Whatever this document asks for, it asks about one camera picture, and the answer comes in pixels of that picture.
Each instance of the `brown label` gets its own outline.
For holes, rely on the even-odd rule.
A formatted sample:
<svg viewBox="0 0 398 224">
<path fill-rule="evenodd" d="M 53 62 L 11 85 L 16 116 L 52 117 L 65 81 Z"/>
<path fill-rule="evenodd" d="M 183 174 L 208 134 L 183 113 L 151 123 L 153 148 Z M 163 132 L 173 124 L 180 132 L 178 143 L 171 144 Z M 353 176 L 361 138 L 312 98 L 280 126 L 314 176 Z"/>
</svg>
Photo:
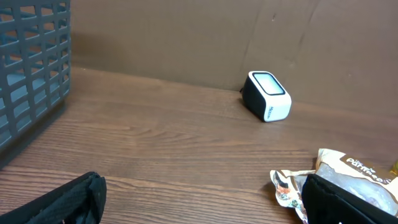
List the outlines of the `brown label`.
<svg viewBox="0 0 398 224">
<path fill-rule="evenodd" d="M 369 164 L 367 161 L 361 162 L 359 159 L 355 159 L 349 155 L 344 155 L 342 158 L 340 158 L 340 160 L 354 170 L 358 171 L 359 173 L 370 177 L 372 178 L 372 180 L 384 185 L 390 184 L 391 181 L 396 178 L 396 176 L 393 176 L 386 171 L 376 170 L 376 168 L 374 168 L 374 166 Z"/>
</svg>

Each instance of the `plastic basket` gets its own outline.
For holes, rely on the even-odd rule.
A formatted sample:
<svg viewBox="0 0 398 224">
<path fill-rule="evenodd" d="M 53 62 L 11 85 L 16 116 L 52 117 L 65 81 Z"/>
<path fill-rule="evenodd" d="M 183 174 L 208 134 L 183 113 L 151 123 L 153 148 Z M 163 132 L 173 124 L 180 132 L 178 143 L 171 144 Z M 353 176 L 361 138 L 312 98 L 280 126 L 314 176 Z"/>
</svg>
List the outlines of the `plastic basket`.
<svg viewBox="0 0 398 224">
<path fill-rule="evenodd" d="M 68 95 L 70 2 L 0 0 L 0 152 Z"/>
</svg>

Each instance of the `small electronic device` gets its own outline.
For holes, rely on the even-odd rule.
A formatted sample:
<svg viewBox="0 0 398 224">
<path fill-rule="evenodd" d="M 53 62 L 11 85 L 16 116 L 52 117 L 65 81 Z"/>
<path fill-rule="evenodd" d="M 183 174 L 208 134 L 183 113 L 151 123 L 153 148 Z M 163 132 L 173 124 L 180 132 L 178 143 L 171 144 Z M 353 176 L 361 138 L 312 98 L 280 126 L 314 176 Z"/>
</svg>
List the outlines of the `small electronic device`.
<svg viewBox="0 0 398 224">
<path fill-rule="evenodd" d="M 265 71 L 252 71 L 244 83 L 242 98 L 249 110 L 262 121 L 285 119 L 292 99 L 275 76 Z"/>
</svg>

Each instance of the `brown and white packaging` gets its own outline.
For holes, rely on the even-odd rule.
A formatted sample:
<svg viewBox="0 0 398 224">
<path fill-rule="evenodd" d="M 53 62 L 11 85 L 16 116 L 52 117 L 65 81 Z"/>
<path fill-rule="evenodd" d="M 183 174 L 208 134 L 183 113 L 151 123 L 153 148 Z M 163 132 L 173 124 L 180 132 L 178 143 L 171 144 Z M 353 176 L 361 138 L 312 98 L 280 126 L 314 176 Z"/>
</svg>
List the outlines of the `brown and white packaging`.
<svg viewBox="0 0 398 224">
<path fill-rule="evenodd" d="M 316 170 L 270 172 L 278 203 L 296 209 L 304 223 L 308 221 L 301 191 L 307 175 L 314 173 L 398 217 L 398 178 L 395 174 L 342 152 L 319 149 Z"/>
</svg>

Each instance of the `wood grain surface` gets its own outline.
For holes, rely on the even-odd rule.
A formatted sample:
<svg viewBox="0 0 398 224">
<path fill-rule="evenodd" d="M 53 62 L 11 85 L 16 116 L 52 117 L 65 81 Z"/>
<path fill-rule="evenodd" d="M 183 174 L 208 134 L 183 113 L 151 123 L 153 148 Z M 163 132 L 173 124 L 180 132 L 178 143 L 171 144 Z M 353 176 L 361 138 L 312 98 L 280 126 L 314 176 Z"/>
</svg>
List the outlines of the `wood grain surface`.
<svg viewBox="0 0 398 224">
<path fill-rule="evenodd" d="M 311 169 L 320 147 L 397 159 L 396 118 L 295 102 L 262 123 L 236 91 L 76 67 L 72 81 L 66 112 L 0 171 L 0 214 L 93 170 L 102 223 L 300 223 L 271 169 Z"/>
</svg>

